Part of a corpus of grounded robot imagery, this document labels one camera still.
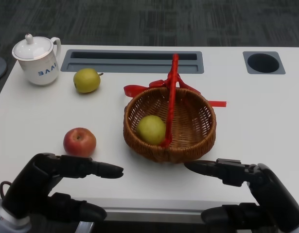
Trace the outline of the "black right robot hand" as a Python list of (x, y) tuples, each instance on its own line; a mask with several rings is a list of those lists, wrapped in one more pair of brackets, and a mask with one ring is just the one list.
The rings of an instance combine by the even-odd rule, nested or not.
[(257, 201), (204, 210), (201, 219), (206, 225), (235, 230), (276, 226), (283, 233), (299, 233), (299, 205), (268, 166), (229, 159), (197, 160), (184, 165), (195, 173), (219, 178), (225, 185), (240, 187), (246, 182)]

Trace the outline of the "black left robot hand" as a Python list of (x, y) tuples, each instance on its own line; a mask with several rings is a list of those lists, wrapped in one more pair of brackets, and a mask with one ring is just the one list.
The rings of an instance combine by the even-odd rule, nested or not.
[(67, 194), (48, 195), (64, 177), (77, 179), (91, 174), (117, 179), (123, 176), (123, 168), (91, 158), (37, 154), (10, 185), (2, 199), (2, 207), (16, 219), (37, 213), (62, 222), (103, 221), (107, 213), (102, 207), (74, 200)]

